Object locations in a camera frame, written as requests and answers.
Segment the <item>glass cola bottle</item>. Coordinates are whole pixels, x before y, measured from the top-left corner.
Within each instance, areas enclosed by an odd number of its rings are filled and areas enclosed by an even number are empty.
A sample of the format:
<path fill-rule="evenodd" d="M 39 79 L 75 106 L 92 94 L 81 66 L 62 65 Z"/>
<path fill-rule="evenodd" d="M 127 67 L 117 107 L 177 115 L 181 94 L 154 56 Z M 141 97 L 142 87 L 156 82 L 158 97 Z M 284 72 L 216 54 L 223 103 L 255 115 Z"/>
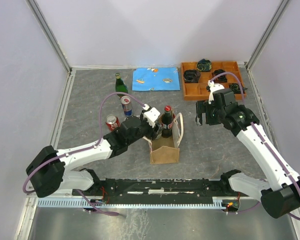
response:
<path fill-rule="evenodd" d="M 162 133 L 163 138 L 169 138 L 173 135 L 173 112 L 170 105 L 164 107 L 164 114 L 161 117 Z"/>

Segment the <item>watermelon print canvas bag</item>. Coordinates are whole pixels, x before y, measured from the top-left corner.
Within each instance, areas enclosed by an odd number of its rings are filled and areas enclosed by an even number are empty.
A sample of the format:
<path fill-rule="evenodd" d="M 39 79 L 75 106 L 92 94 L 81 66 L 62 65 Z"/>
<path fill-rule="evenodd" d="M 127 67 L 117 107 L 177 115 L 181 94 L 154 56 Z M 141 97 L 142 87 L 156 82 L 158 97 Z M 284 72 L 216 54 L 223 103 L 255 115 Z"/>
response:
<path fill-rule="evenodd" d="M 148 142 L 151 164 L 174 164 L 180 160 L 180 143 L 184 136 L 184 120 L 181 112 L 176 115 L 172 112 L 172 115 L 172 136 L 160 137 L 155 140 L 143 137 Z"/>

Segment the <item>green glass bottle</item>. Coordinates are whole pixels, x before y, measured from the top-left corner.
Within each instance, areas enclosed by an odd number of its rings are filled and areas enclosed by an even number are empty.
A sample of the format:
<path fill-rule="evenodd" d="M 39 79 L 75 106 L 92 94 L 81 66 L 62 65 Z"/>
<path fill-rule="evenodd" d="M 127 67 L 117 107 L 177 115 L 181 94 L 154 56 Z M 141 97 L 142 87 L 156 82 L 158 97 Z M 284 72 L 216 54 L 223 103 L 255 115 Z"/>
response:
<path fill-rule="evenodd" d="M 129 93 L 128 88 L 124 83 L 124 81 L 122 80 L 120 73 L 116 73 L 115 78 L 116 78 L 115 91 L 128 94 Z"/>

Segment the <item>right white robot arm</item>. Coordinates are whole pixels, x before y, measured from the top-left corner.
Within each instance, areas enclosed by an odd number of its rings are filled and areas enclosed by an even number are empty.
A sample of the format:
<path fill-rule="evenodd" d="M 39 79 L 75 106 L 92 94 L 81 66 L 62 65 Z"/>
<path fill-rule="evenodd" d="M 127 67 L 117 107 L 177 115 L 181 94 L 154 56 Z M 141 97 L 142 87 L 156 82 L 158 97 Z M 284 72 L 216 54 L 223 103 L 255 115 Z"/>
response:
<path fill-rule="evenodd" d="M 221 193 L 243 193 L 275 219 L 288 214 L 300 221 L 300 175 L 274 147 L 253 111 L 236 101 L 232 90 L 212 91 L 209 100 L 197 101 L 196 122 L 199 126 L 222 124 L 249 150 L 266 176 L 259 180 L 236 169 L 229 171 L 219 183 Z"/>

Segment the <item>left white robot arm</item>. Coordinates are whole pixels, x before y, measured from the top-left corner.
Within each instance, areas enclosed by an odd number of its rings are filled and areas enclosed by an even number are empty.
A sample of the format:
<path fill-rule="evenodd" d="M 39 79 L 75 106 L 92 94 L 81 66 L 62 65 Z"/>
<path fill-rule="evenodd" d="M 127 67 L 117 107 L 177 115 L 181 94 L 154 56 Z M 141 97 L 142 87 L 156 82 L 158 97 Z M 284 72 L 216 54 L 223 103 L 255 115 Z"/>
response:
<path fill-rule="evenodd" d="M 92 170 L 75 171 L 88 163 L 121 155 L 142 138 L 153 140 L 160 126 L 160 112 L 155 108 L 144 110 L 140 116 L 129 116 L 119 127 L 99 140 L 74 148 L 55 150 L 44 147 L 26 168 L 32 193 L 45 198 L 58 190 L 79 189 L 96 195 L 101 182 Z"/>

